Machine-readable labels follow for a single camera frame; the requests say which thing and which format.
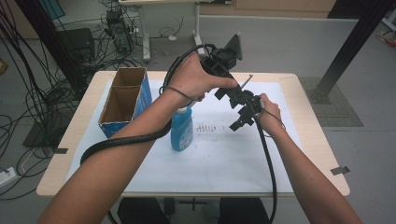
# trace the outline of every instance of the open box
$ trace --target open box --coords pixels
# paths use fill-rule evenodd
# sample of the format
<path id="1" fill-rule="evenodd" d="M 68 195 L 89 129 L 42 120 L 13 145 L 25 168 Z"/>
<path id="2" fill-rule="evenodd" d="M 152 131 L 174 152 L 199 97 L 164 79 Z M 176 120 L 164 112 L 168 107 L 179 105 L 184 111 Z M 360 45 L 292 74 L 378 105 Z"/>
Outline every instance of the open box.
<path id="1" fill-rule="evenodd" d="M 99 126 L 111 137 L 151 104 L 146 68 L 120 68 L 113 79 L 99 117 Z"/>

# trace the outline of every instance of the black pole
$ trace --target black pole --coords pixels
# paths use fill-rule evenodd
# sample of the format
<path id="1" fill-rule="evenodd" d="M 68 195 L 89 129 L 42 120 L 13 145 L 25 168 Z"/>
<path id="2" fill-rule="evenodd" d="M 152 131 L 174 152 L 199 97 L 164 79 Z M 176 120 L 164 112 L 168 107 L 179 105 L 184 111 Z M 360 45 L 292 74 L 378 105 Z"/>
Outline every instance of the black pole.
<path id="1" fill-rule="evenodd" d="M 15 0 L 30 22 L 41 41 L 46 46 L 52 58 L 64 73 L 78 98 L 82 98 L 87 83 L 82 78 L 82 71 L 78 64 L 72 59 L 61 38 L 58 36 L 55 25 L 39 0 Z"/>
<path id="2" fill-rule="evenodd" d="M 361 15 L 358 23 L 346 39 L 343 47 L 338 51 L 317 87 L 312 91 L 308 91 L 308 97 L 312 103 L 328 104 L 330 102 L 328 98 L 330 91 L 384 18 L 391 3 L 393 3 L 393 0 L 370 1 L 370 5 Z"/>

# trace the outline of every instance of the black pants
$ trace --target black pants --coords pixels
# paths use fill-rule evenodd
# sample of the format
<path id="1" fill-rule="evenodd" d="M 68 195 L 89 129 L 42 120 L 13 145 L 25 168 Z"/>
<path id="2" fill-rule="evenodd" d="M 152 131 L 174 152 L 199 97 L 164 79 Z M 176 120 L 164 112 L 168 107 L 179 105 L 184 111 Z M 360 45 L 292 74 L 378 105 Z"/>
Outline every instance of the black pants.
<path id="1" fill-rule="evenodd" d="M 221 198 L 219 224 L 269 223 L 259 198 Z M 170 224 L 154 198 L 123 198 L 119 218 L 122 224 Z"/>

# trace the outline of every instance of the blue bottle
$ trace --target blue bottle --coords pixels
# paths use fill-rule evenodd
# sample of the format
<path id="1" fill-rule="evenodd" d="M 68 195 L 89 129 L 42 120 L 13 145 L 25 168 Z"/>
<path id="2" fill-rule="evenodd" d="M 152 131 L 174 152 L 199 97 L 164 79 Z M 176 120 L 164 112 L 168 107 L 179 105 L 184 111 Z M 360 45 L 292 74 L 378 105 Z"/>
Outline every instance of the blue bottle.
<path id="1" fill-rule="evenodd" d="M 182 107 L 172 117 L 171 144 L 176 151 L 182 151 L 192 141 L 191 108 Z"/>

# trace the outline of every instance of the bracelet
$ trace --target bracelet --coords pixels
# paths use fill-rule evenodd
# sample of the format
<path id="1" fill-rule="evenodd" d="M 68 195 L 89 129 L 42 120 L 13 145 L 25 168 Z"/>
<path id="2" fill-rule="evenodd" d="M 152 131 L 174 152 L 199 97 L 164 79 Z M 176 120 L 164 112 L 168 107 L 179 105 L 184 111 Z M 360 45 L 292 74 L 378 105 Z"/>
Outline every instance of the bracelet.
<path id="1" fill-rule="evenodd" d="M 186 97 L 187 99 L 191 100 L 191 103 L 194 102 L 194 101 L 198 101 L 198 99 L 193 99 L 193 98 L 191 98 L 190 96 L 188 96 L 186 93 L 184 93 L 184 92 L 182 92 L 182 91 L 180 91 L 180 90 L 178 90 L 178 89 L 175 89 L 175 88 L 173 88 L 173 87 L 170 87 L 170 86 L 166 86 L 166 87 L 165 87 L 165 86 L 161 86 L 161 87 L 160 87 L 160 90 L 162 90 L 162 89 L 164 89 L 164 90 L 170 89 L 170 90 L 172 90 L 172 91 L 175 91 L 175 92 L 179 93 L 180 95 Z"/>

